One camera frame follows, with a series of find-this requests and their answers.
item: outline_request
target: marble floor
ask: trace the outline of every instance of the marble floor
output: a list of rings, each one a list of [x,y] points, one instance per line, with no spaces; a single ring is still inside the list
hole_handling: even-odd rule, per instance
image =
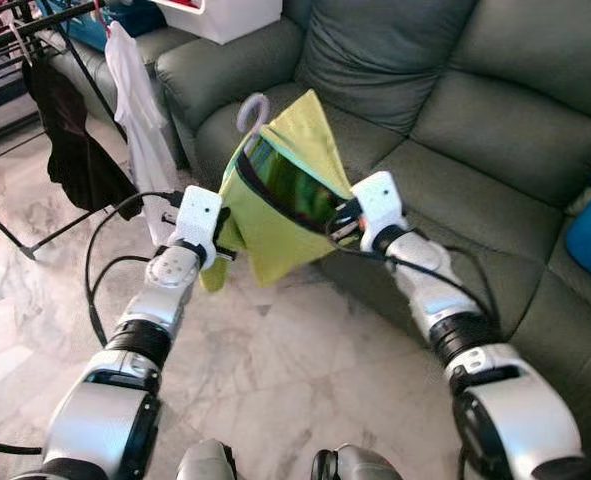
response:
[[[89,129],[126,162],[112,128],[90,121]],[[26,129],[7,144],[38,132]],[[0,159],[0,218],[25,243],[80,213],[48,179],[49,148],[42,135]],[[82,269],[103,217],[44,246],[37,261],[0,233],[0,442],[40,445],[51,412],[98,349]],[[94,265],[151,252],[141,218],[116,220]],[[105,328],[141,276],[138,264],[107,276],[98,300]],[[233,447],[246,480],[307,479],[314,453],[344,442],[377,450],[406,480],[455,478],[459,441],[437,362],[312,266],[260,289],[242,257],[222,291],[196,288],[163,377],[149,479],[174,479],[186,447],[208,437]],[[36,461],[0,455],[0,479]]]

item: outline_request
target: white box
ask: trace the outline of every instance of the white box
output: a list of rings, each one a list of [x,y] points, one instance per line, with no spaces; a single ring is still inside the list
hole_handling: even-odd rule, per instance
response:
[[[224,44],[279,20],[282,0],[193,0],[198,8],[155,2],[171,27]]]

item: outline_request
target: black cable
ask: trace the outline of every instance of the black cable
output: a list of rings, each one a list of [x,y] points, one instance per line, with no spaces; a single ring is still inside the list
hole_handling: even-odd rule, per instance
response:
[[[99,272],[99,275],[93,284],[93,288],[91,288],[91,300],[93,301],[93,304],[95,304],[95,295],[97,295],[99,284],[101,283],[104,276],[108,273],[110,268],[119,262],[125,262],[127,260],[132,260],[134,262],[149,262],[151,259],[148,257],[140,257],[139,255],[122,255],[121,257],[114,258],[108,262],[102,271]]]
[[[459,449],[459,456],[457,457],[457,480],[464,480],[466,473],[466,449],[462,445]]]
[[[493,314],[492,320],[495,323],[495,327],[497,331],[500,331],[500,323],[499,323],[499,307],[497,306],[497,299],[495,298],[495,294],[493,293],[493,289],[491,288],[491,283],[488,280],[488,276],[484,271],[484,267],[482,266],[482,262],[479,261],[470,250],[467,250],[462,247],[457,247],[455,245],[446,245],[444,246],[446,250],[449,252],[459,253],[463,257],[466,257],[472,264],[475,270],[477,270],[477,274],[482,280],[482,285],[484,286],[484,293],[489,303],[489,309]]]
[[[8,445],[0,443],[0,453],[7,453],[9,455],[41,455],[41,447],[19,447],[17,445]]]
[[[136,262],[148,262],[150,260],[150,258],[148,257],[140,257],[138,255],[123,255],[121,257],[117,257],[114,258],[113,260],[111,260],[110,262],[108,262],[108,264],[106,264],[104,266],[104,268],[102,269],[101,272],[99,272],[99,275],[97,276],[97,279],[95,280],[95,283],[93,284],[93,288],[91,288],[91,294],[90,297],[87,297],[87,301],[88,301],[88,308],[89,311],[95,312],[96,318],[95,321],[97,322],[97,324],[101,327],[102,322],[101,319],[99,318],[99,313],[97,313],[97,307],[95,305],[95,297],[97,296],[97,290],[99,289],[99,285],[102,282],[102,279],[104,278],[104,276],[108,273],[108,271],[110,270],[110,268],[119,263],[119,262],[123,262],[126,260],[133,260]]]
[[[407,268],[410,268],[411,270],[415,270],[417,272],[423,273],[424,275],[428,275],[430,277],[436,278],[437,280],[440,280],[440,281],[450,285],[451,287],[459,290],[464,295],[466,295],[471,300],[473,300],[477,304],[479,309],[482,311],[482,314],[484,314],[484,316],[486,316],[486,318],[488,318],[488,321],[491,322],[493,325],[495,325],[495,320],[494,320],[493,314],[491,313],[489,308],[486,306],[486,304],[473,291],[471,291],[469,288],[465,287],[464,285],[460,285],[460,284],[454,282],[453,280],[451,280],[450,278],[445,277],[444,275],[441,275],[437,272],[434,272],[433,270],[429,270],[428,268],[422,267],[421,265],[417,265],[416,263],[407,262],[406,260],[400,260],[399,258],[395,258],[395,257],[387,257],[386,255],[382,255],[381,253],[362,252],[359,250],[354,250],[352,248],[346,248],[346,247],[341,246],[332,237],[332,235],[330,233],[330,227],[333,224],[333,222],[335,221],[335,219],[337,218],[337,216],[338,216],[338,213],[336,212],[335,215],[326,224],[326,229],[325,229],[326,238],[328,238],[328,241],[337,250],[344,252],[344,253],[348,253],[349,255],[355,255],[357,257],[367,258],[369,260],[376,260],[376,261],[383,262],[383,263],[390,261],[390,262],[393,262],[396,265],[399,265],[401,267],[407,267]]]
[[[128,207],[136,200],[139,200],[143,197],[160,197],[166,200],[170,200],[171,194],[163,193],[163,192],[141,192],[136,193],[128,197],[122,203],[115,207],[111,213],[109,213],[104,220],[102,220],[99,225],[95,228],[93,235],[91,236],[91,240],[88,243],[88,248],[86,249],[86,261],[84,265],[84,293],[86,294],[86,301],[88,302],[88,314],[91,320],[91,326],[93,327],[93,331],[95,332],[95,336],[99,340],[99,343],[102,347],[106,346],[106,334],[104,333],[104,328],[102,327],[102,321],[97,313],[97,309],[93,303],[92,297],[92,289],[91,289],[91,282],[90,282],[90,272],[91,272],[91,253],[93,251],[93,245],[95,244],[95,240],[97,239],[97,235],[101,231],[102,227],[106,225],[106,223],[113,218],[115,215],[119,213],[125,207]]]

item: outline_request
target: lime green fabric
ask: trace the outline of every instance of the lime green fabric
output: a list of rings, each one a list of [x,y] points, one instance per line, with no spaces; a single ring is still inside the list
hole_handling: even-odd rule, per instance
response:
[[[325,185],[339,197],[350,198],[335,139],[322,106],[309,90],[269,125],[260,129],[264,138],[281,155]],[[248,135],[229,162],[220,195],[222,207],[231,210],[217,244],[230,250],[245,250],[260,286],[267,286],[294,267],[323,257],[332,247],[323,235],[292,222],[257,196],[240,177],[236,162]],[[226,281],[226,261],[215,264],[200,275],[208,291],[220,289]]]

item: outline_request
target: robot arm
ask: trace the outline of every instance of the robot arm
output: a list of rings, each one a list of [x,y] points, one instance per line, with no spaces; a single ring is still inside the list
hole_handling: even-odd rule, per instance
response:
[[[202,268],[215,260],[219,195],[186,189],[175,232],[106,347],[55,412],[39,472],[16,479],[137,479],[157,434],[161,372]]]
[[[421,265],[461,284],[448,252],[410,230],[388,172],[368,177],[353,193],[361,210],[363,251]],[[502,342],[462,291],[407,266],[389,266],[419,329],[445,367],[455,423],[470,464],[490,479],[580,478],[585,461],[579,431],[557,392]],[[337,462],[343,462],[342,449]]]

